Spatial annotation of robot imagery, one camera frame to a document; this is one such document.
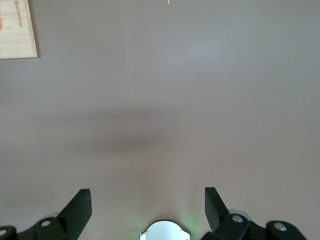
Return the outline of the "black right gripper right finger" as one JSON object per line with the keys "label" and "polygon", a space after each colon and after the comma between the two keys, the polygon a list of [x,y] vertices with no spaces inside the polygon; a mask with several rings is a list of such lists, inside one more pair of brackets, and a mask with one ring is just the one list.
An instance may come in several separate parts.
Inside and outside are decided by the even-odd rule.
{"label": "black right gripper right finger", "polygon": [[203,240],[305,240],[293,224],[271,220],[261,227],[240,213],[230,213],[215,187],[206,187],[205,215],[211,231]]}

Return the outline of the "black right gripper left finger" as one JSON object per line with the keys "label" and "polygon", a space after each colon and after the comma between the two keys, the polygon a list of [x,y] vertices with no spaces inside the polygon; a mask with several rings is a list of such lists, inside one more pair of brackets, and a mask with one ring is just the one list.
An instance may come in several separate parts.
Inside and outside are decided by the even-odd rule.
{"label": "black right gripper left finger", "polygon": [[17,232],[13,225],[0,227],[2,240],[77,240],[92,216],[90,189],[80,189],[55,217],[45,217]]}

